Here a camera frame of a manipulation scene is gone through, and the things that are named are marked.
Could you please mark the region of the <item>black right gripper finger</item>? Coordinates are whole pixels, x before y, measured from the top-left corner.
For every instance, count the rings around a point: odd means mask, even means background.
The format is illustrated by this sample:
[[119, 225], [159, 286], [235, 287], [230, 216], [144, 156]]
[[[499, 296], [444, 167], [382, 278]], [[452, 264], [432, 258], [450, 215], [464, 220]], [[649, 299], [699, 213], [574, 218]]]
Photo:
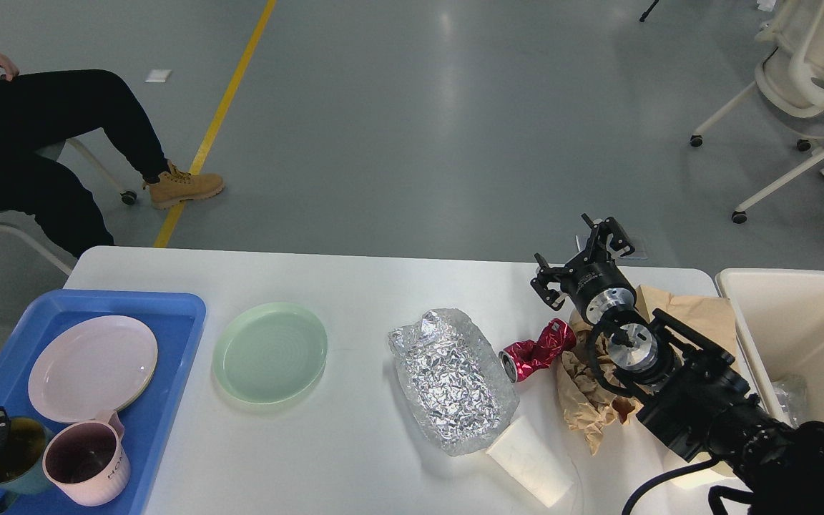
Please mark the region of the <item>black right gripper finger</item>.
[[637, 251], [637, 246], [614, 217], [595, 220], [587, 214], [582, 214], [581, 218], [591, 229], [591, 235], [587, 237], [581, 251], [582, 266], [615, 266], [616, 260], [626, 258]]
[[552, 310], [561, 310], [572, 293], [572, 262], [564, 266], [550, 266], [540, 253], [534, 254], [539, 267], [536, 277], [531, 280], [531, 287]]

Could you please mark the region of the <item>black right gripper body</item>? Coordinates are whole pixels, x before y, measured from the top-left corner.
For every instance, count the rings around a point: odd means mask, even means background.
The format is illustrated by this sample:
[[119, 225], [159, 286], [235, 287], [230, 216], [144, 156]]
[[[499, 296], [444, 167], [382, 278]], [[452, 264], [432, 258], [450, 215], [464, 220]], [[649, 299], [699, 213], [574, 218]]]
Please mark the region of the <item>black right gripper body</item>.
[[618, 312], [637, 309], [634, 287], [611, 262], [586, 262], [566, 268], [560, 278], [560, 290], [570, 297], [589, 325], [597, 325]]

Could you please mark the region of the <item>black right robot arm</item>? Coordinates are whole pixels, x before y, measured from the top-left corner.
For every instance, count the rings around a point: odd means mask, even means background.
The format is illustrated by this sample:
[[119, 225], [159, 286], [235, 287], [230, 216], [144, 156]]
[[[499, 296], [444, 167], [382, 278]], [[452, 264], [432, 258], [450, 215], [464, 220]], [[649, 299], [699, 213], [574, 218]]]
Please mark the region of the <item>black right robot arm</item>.
[[726, 513], [724, 502], [733, 501], [751, 514], [824, 514], [824, 423], [793, 428], [776, 420], [722, 346], [661, 309], [645, 320], [614, 259], [634, 253], [624, 229], [612, 217], [583, 221], [591, 234], [582, 251], [563, 266], [535, 254], [531, 287], [553, 310], [573, 302], [591, 326], [583, 345], [592, 378], [640, 401], [641, 424], [687, 463], [635, 489], [622, 512], [668, 480], [723, 462], [746, 489], [710, 488], [712, 513]]

